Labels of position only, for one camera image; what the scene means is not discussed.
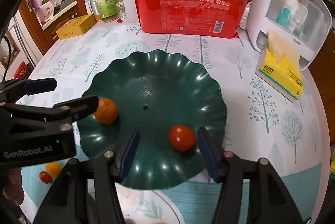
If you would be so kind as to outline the left human hand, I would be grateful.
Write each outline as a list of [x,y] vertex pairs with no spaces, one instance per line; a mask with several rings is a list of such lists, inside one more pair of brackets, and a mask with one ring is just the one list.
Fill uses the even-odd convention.
[[15,206],[19,206],[24,201],[24,190],[22,187],[22,168],[13,168],[1,173],[6,178],[2,188],[3,195]]

